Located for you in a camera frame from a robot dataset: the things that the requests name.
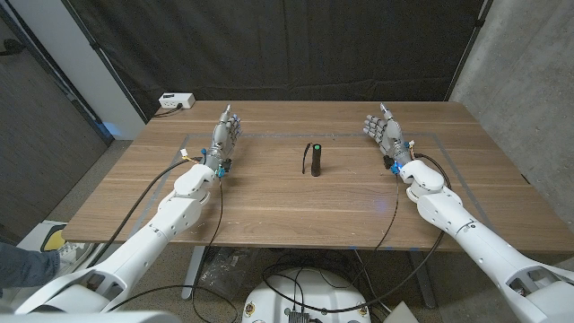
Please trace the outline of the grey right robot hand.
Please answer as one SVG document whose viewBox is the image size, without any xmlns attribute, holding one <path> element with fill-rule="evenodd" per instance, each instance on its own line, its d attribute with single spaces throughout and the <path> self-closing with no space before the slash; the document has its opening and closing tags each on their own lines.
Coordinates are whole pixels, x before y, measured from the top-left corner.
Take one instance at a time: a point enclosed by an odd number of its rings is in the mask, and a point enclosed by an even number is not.
<svg viewBox="0 0 574 323">
<path fill-rule="evenodd" d="M 384 103 L 380 103 L 382 118 L 368 115 L 363 125 L 363 132 L 371 137 L 383 153 L 388 168 L 396 165 L 402 168 L 411 162 L 413 157 L 409 153 L 399 123 L 394 119 L 392 112 Z"/>
</svg>

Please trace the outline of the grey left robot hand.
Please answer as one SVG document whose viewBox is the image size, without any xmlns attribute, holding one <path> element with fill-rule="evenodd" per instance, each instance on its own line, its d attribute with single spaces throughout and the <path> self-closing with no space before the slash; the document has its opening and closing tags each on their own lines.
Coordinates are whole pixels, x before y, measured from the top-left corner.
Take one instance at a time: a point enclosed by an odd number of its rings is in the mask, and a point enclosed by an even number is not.
<svg viewBox="0 0 574 323">
<path fill-rule="evenodd" d="M 231 158 L 241 134 L 240 118 L 228 104 L 216 124 L 210 147 L 206 150 L 203 165 L 217 172 Z"/>
</svg>

